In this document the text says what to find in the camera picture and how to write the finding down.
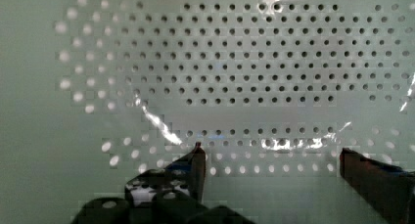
black object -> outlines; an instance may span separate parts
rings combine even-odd
[[[343,149],[341,175],[391,224],[415,224],[415,175]]]
[[[179,191],[158,193],[153,202],[156,223],[254,224],[226,206],[207,209]]]
[[[200,204],[205,175],[206,154],[197,143],[165,169],[150,169],[128,181],[125,200],[87,203],[72,224],[253,224],[228,207]]]
[[[129,204],[119,198],[99,198],[88,202],[72,224],[128,224]]]
[[[191,198],[202,201],[206,175],[206,153],[201,143],[184,157],[165,169],[150,169],[131,179],[124,188],[125,199],[131,206],[151,202],[156,193],[178,190]]]

metal sheet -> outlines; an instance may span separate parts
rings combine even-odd
[[[2,223],[69,221],[196,141],[205,204],[257,223],[384,223],[342,147],[415,168],[415,0],[0,2]]]

hole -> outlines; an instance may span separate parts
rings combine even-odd
[[[230,174],[230,173],[231,173],[231,171],[232,171],[232,170],[231,170],[231,168],[230,168],[229,166],[226,166],[226,167],[225,167],[225,173],[226,173],[226,174]]]
[[[283,170],[284,170],[284,172],[289,172],[290,171],[290,166],[288,164],[284,164]]]
[[[263,10],[265,10],[266,9],[266,5],[265,4],[259,4],[259,9],[261,10],[261,11],[263,11]]]

white perforated surface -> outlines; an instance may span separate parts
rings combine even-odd
[[[44,59],[77,144],[114,169],[111,192],[202,141],[206,205],[257,223],[384,223],[338,157],[415,168],[414,3],[59,0]]]

clear plastic film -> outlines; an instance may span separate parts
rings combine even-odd
[[[63,145],[76,139],[93,147],[65,146],[67,156],[93,152],[103,171],[134,176],[165,167],[201,141],[207,202],[240,203],[257,223],[382,223],[353,209],[351,190],[337,186],[342,148],[415,168],[415,0],[25,2],[21,11],[7,4],[8,21],[25,11],[47,25],[31,31],[32,20],[14,23],[27,42],[5,51],[19,51],[22,62],[48,73],[39,71],[31,86],[29,71],[7,69],[22,81],[5,82],[12,91],[3,95],[11,97],[5,111],[41,106],[25,120],[24,128],[37,130],[27,130],[25,144],[64,135],[56,136]],[[27,44],[47,49],[30,53]],[[21,67],[18,60],[5,67]],[[18,82],[24,88],[14,88]],[[28,89],[27,100],[14,98]],[[52,127],[57,115],[83,136]],[[12,129],[4,130],[14,135],[4,140],[10,150],[20,135]]]

